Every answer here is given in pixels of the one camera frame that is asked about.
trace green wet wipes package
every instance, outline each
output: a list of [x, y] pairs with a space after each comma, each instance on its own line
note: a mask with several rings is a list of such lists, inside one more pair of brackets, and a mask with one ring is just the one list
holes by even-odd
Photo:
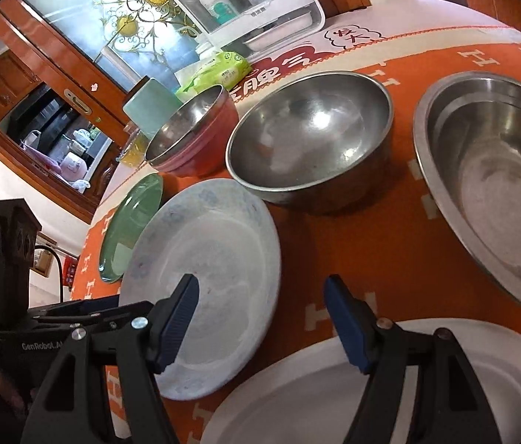
[[231, 90], [251, 70], [250, 64], [238, 53], [233, 51], [218, 53], [179, 88], [176, 96], [185, 102], [217, 84], [223, 85], [226, 90]]

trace stainless steel bowl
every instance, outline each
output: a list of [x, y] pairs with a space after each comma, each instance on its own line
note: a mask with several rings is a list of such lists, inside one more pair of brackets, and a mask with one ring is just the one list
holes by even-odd
[[366, 75], [300, 78], [244, 115], [227, 145], [227, 169], [268, 202], [336, 211], [381, 179], [392, 119], [388, 91]]
[[148, 163], [156, 167], [185, 148], [221, 112], [228, 98], [221, 85], [213, 85], [181, 106], [149, 143]]
[[443, 78], [418, 104], [413, 132], [443, 216], [521, 302], [521, 83], [474, 71]]

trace white dish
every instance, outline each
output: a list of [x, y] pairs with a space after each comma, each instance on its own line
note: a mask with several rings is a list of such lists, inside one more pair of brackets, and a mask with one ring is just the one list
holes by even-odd
[[162, 396], [211, 394], [250, 360], [279, 294], [279, 237], [264, 202], [231, 179], [211, 179], [170, 199], [139, 237], [120, 305], [169, 297], [199, 279], [199, 304], [175, 363], [156, 376]]
[[283, 38], [287, 38], [289, 35], [293, 35], [297, 32], [305, 30], [307, 27], [312, 25], [312, 13], [304, 13], [292, 20], [282, 23], [282, 25], [274, 26], [270, 30], [265, 31], [257, 35], [244, 43], [252, 51], [261, 51], [277, 43]]
[[[521, 335], [467, 319], [422, 319], [399, 325], [431, 334], [451, 329], [480, 379], [503, 444], [521, 441]], [[392, 444], [406, 442], [418, 369], [406, 372]], [[342, 444], [367, 376], [348, 363], [338, 337], [271, 365], [219, 406], [200, 444]]]

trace black cable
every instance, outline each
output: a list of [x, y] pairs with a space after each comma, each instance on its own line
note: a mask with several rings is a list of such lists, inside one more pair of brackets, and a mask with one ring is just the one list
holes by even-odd
[[51, 247], [47, 247], [46, 245], [35, 245], [36, 249], [46, 250], [50, 254], [52, 254], [57, 260], [57, 265], [59, 266], [59, 302], [63, 302], [63, 267], [61, 266], [61, 259], [59, 259], [59, 255], [55, 252]]

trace white bottle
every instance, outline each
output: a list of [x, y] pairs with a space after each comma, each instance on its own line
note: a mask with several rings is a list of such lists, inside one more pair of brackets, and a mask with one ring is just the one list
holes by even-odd
[[229, 0], [199, 0], [209, 14], [223, 25], [238, 15], [234, 6]]

